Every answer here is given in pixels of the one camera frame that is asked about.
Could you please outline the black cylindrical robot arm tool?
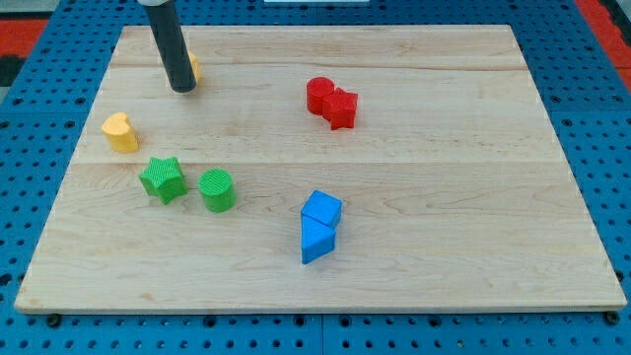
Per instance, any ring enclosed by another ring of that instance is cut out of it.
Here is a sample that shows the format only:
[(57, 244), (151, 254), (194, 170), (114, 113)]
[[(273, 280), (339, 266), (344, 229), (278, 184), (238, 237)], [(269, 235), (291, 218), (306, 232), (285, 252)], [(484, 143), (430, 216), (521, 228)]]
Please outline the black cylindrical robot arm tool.
[(138, 0), (149, 19), (170, 87), (188, 93), (196, 87), (192, 64), (174, 0)]

